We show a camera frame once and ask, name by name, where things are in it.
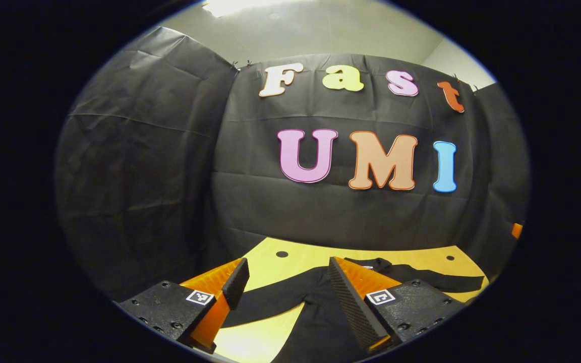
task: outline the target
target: yellow letter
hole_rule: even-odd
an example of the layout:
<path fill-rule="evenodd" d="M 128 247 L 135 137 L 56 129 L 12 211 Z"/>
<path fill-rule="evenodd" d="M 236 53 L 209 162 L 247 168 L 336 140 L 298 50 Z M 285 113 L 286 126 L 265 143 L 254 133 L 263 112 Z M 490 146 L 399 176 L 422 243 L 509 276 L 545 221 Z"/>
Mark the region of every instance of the yellow letter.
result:
<path fill-rule="evenodd" d="M 303 70 L 303 64 L 278 65 L 266 68 L 264 70 L 268 74 L 266 76 L 266 84 L 263 86 L 263 90 L 259 91 L 259 95 L 267 97 L 283 94 L 286 90 L 281 86 L 281 82 L 284 81 L 286 85 L 290 85 L 293 82 L 293 78 L 295 78 L 293 71 L 301 72 Z"/>
<path fill-rule="evenodd" d="M 413 189 L 416 183 L 412 179 L 414 148 L 418 144 L 415 137 L 398 135 L 394 145 L 385 154 L 378 136 L 371 131 L 355 131 L 351 140 L 356 143 L 358 156 L 356 159 L 356 175 L 349 180 L 348 186 L 353 189 L 369 189 L 373 185 L 369 179 L 369 168 L 373 172 L 376 184 L 383 188 L 394 172 L 394 179 L 389 187 L 397 191 Z"/>
<path fill-rule="evenodd" d="M 332 65 L 327 68 L 327 73 L 328 74 L 322 78 L 322 84 L 325 85 L 327 89 L 359 91 L 365 86 L 360 82 L 360 71 L 350 65 Z"/>

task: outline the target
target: pink letter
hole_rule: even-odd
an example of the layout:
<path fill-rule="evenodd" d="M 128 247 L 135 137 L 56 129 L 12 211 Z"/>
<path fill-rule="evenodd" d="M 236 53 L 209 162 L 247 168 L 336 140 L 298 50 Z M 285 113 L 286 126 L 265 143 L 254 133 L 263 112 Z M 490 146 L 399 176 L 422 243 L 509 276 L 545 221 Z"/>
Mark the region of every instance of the pink letter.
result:
<path fill-rule="evenodd" d="M 407 72 L 389 71 L 385 74 L 389 81 L 389 90 L 399 96 L 413 97 L 418 94 L 418 87 L 411 83 L 414 78 Z"/>
<path fill-rule="evenodd" d="M 313 131 L 313 138 L 318 140 L 318 161 L 311 169 L 300 166 L 300 140 L 304 138 L 302 130 L 282 130 L 277 133 L 281 140 L 279 163 L 281 172 L 288 179 L 302 183 L 315 183 L 325 179 L 330 170 L 330 159 L 333 140 L 337 138 L 337 131 L 319 129 Z"/>

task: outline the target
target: wooden table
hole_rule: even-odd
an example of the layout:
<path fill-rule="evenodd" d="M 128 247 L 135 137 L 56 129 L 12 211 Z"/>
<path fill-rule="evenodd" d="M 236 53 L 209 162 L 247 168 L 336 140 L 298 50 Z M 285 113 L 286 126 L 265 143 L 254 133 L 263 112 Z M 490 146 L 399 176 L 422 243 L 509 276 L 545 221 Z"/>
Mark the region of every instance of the wooden table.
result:
<path fill-rule="evenodd" d="M 288 256 L 277 257 L 279 251 L 288 253 Z M 477 296 L 488 284 L 481 269 L 457 246 L 417 251 L 362 251 L 325 248 L 268 237 L 244 255 L 248 258 L 250 269 L 250 280 L 244 291 L 270 285 L 313 267 L 328 266 L 332 256 L 355 260 L 381 257 L 392 264 L 408 264 L 415 269 L 456 276 L 483 276 L 484 283 L 479 291 L 448 293 L 463 303 Z M 239 363 L 270 363 L 286 342 L 303 307 L 304 303 L 301 303 L 275 317 L 220 329 L 214 339 L 217 345 L 215 353 Z"/>

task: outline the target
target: black t-shirt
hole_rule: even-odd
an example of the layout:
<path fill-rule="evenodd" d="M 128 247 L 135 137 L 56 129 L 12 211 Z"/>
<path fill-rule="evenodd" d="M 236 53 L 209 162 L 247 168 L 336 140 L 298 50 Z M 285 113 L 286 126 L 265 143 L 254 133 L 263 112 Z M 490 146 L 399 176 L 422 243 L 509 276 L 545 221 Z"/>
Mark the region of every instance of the black t-shirt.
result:
<path fill-rule="evenodd" d="M 352 260 L 399 282 L 420 278 L 442 291 L 464 292 L 481 288 L 482 276 L 450 276 L 408 265 L 393 265 L 382 258 Z M 239 306 L 228 314 L 228 328 L 287 312 L 304 302 L 288 340 L 273 363 L 351 363 L 367 354 L 356 341 L 328 276 L 328 267 L 314 267 L 286 280 L 244 292 Z"/>

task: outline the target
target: ceiling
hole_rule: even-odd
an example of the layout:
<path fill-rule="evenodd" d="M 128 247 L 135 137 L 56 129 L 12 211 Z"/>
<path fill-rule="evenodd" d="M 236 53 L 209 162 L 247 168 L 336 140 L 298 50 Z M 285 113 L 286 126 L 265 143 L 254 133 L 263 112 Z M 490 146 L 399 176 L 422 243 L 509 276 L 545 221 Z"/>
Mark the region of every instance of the ceiling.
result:
<path fill-rule="evenodd" d="M 203 4 L 187 7 L 161 25 L 238 62 L 237 67 L 248 60 L 256 64 L 300 54 L 359 53 L 458 74 L 478 88 L 494 83 L 466 51 L 405 10 L 379 0 L 277 0 L 221 18 Z"/>

